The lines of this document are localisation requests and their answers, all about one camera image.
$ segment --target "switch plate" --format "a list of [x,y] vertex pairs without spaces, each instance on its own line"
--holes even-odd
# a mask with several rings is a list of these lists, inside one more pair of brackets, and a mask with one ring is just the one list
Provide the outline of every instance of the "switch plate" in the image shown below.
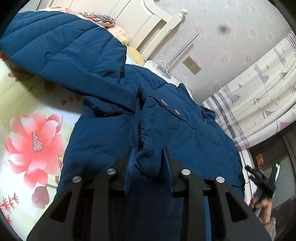
[[201,68],[189,56],[182,62],[194,75],[196,75]]

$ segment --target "ribbed blue pad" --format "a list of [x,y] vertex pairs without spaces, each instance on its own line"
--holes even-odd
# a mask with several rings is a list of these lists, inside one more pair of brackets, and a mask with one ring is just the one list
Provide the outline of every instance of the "ribbed blue pad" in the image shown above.
[[124,188],[123,188],[123,192],[124,194],[127,196],[130,187],[131,187],[131,180],[132,180],[132,176],[133,176],[133,168],[135,166],[135,161],[136,161],[136,149],[133,148],[131,150],[131,155],[128,159],[128,164],[126,167],[126,173],[124,175]]
[[170,191],[173,193],[174,192],[173,174],[172,174],[172,170],[170,168],[170,163],[168,161],[168,156],[165,151],[165,148],[163,148],[162,159],[163,159],[163,175],[165,177],[165,183],[168,186],[168,188],[170,189]]

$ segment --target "white headboard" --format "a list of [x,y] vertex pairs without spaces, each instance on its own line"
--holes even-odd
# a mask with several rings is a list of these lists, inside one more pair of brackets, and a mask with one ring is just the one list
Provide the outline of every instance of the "white headboard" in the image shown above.
[[156,47],[187,14],[185,9],[171,16],[158,8],[153,0],[51,0],[47,7],[59,6],[75,12],[96,12],[116,20],[130,37],[129,46],[138,48],[153,28],[164,20],[166,24],[141,53],[147,60]]

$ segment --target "metal button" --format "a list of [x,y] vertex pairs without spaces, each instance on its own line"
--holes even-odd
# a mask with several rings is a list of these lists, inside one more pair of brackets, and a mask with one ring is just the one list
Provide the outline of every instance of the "metal button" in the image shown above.
[[78,182],[81,181],[81,177],[79,177],[79,176],[73,177],[72,181],[73,181],[74,183],[78,183]]
[[179,111],[175,110],[175,112],[176,112],[178,115],[181,115]]
[[107,170],[107,174],[109,175],[113,175],[116,172],[116,170],[114,168],[110,168]]
[[162,102],[165,106],[168,106],[168,104],[167,104],[164,100],[161,100],[161,102]]
[[223,177],[217,177],[216,180],[219,183],[224,183],[225,182],[225,179]]
[[182,174],[183,174],[183,175],[188,176],[190,173],[191,173],[191,172],[190,172],[190,170],[188,170],[188,169],[183,169],[183,170],[182,170]]

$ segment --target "hand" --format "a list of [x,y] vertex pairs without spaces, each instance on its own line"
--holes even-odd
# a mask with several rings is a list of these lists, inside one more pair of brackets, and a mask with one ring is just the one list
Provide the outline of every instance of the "hand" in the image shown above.
[[271,210],[272,210],[272,201],[269,201],[267,199],[262,200],[255,206],[255,199],[252,198],[251,203],[250,203],[250,208],[262,208],[261,214],[258,217],[259,221],[265,225],[270,222],[270,217],[271,217]]

